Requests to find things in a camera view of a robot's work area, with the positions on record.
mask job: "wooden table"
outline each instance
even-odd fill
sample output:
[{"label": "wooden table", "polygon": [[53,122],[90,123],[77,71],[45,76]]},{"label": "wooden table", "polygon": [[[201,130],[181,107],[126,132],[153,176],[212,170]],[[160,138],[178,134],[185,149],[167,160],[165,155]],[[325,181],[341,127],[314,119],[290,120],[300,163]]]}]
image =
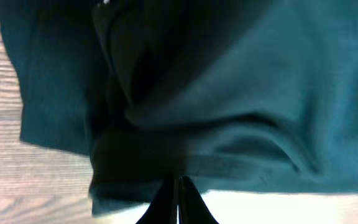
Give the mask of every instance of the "wooden table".
[{"label": "wooden table", "polygon": [[[134,223],[142,215],[145,206],[92,220],[88,158],[19,142],[21,108],[0,35],[0,223]],[[204,200],[221,223],[358,224],[358,196],[213,192]]]}]

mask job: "garment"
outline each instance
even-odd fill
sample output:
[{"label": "garment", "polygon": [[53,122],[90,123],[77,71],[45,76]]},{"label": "garment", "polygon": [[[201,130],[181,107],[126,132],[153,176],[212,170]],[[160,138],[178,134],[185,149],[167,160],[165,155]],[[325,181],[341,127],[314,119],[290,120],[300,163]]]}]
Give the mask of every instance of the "garment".
[{"label": "garment", "polygon": [[94,214],[166,175],[358,192],[358,1],[2,0],[0,21],[21,139],[89,153]]}]

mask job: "dark green fabric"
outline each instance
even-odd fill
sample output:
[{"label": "dark green fabric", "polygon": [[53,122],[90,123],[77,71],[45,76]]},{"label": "dark green fabric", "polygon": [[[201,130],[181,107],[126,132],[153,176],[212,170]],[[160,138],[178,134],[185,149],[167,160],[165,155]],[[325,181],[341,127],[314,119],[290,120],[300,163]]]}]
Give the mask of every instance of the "dark green fabric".
[{"label": "dark green fabric", "polygon": [[94,214],[166,175],[358,192],[358,1],[35,2],[0,1],[21,139],[90,152]]}]

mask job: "teal cloth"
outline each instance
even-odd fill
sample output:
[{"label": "teal cloth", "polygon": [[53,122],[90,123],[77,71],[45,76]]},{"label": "teal cloth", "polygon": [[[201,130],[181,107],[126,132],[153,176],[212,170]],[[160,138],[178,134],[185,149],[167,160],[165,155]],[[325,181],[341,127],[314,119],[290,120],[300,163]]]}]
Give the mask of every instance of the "teal cloth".
[{"label": "teal cloth", "polygon": [[94,214],[166,175],[358,193],[358,1],[90,2],[5,0],[0,20],[21,139],[89,153]]}]

